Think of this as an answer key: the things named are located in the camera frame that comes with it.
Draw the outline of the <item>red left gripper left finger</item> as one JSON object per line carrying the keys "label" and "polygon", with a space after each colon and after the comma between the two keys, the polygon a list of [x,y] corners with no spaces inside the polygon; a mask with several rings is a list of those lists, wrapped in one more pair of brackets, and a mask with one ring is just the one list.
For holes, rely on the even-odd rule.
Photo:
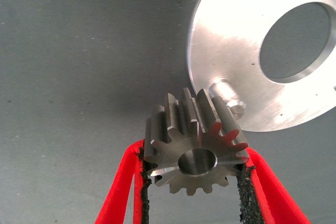
{"label": "red left gripper left finger", "polygon": [[132,182],[133,223],[149,223],[148,187],[152,181],[145,171],[144,140],[137,141],[126,149],[96,223],[124,222]]}

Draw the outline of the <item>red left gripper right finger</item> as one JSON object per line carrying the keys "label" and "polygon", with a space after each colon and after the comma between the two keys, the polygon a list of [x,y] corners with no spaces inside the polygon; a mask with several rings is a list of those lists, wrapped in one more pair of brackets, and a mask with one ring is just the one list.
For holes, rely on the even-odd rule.
{"label": "red left gripper right finger", "polygon": [[310,223],[264,158],[247,148],[237,177],[241,223]]}

